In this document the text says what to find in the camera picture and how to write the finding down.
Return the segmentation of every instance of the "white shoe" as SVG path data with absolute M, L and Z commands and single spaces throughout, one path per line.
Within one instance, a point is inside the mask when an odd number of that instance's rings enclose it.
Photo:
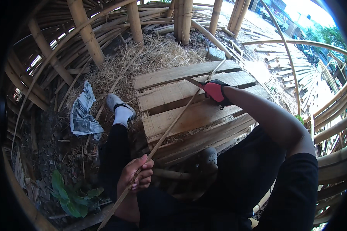
M 106 104 L 108 105 L 109 109 L 111 109 L 111 111 L 113 111 L 114 113 L 116 113 L 115 112 L 116 105 L 122 104 L 132 111 L 132 116 L 129 118 L 130 120 L 133 120 L 136 116 L 135 110 L 132 107 L 130 107 L 128 104 L 126 104 L 124 101 L 122 101 L 122 99 L 120 99 L 115 94 L 112 94 L 112 93 L 108 94 L 108 96 L 106 97 Z

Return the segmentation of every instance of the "debris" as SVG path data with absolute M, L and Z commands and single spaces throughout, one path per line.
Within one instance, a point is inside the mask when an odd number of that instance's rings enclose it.
M 206 48 L 206 50 L 207 50 L 206 56 L 211 61 L 222 61 L 222 60 L 226 59 L 224 51 L 221 51 L 221 50 L 218 50 L 218 49 L 215 49 L 212 47 L 208 47 L 208 48 Z

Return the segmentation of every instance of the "red glove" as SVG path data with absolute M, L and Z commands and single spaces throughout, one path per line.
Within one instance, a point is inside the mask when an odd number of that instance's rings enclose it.
M 233 105 L 232 102 L 229 101 L 229 99 L 226 97 L 226 95 L 223 93 L 223 87 L 229 86 L 229 84 L 226 84 L 219 80 L 211 80 L 209 82 L 200 82 L 202 85 L 200 88 L 202 88 L 205 92 L 205 97 L 208 98 L 208 96 L 219 103 L 219 105 L 222 106 L 220 108 L 221 110 L 223 107 Z

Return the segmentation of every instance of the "wooden pallet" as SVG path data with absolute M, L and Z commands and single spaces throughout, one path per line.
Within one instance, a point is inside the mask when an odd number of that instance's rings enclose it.
M 198 90 L 197 86 L 184 79 L 192 77 L 199 82 L 205 81 L 207 75 L 219 63 L 220 61 L 215 61 L 175 67 L 134 78 L 134 89 L 138 90 L 136 97 L 139 109 L 145 112 L 142 121 L 151 149 Z M 231 60 L 227 60 L 217 72 L 220 74 L 214 75 L 213 80 L 219 79 L 263 98 L 270 97 L 261 85 L 257 85 L 252 76 L 242 71 L 241 67 Z M 235 105 L 220 110 L 220 106 L 205 99 L 204 91 L 201 90 L 168 137 L 204 127 L 231 115 L 232 119 L 194 135 L 185 136 L 182 141 L 162 145 L 155 154 L 155 160 L 162 165 L 178 163 L 208 146 L 218 146 L 228 141 L 230 137 L 241 135 L 254 123 L 250 115 Z

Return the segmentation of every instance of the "crumpled newspaper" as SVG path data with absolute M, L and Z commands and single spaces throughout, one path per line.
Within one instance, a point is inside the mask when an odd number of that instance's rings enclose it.
M 94 138 L 100 140 L 103 128 L 99 122 L 90 114 L 90 108 L 96 102 L 93 88 L 85 81 L 83 93 L 75 100 L 72 106 L 70 126 L 76 136 L 94 134 Z

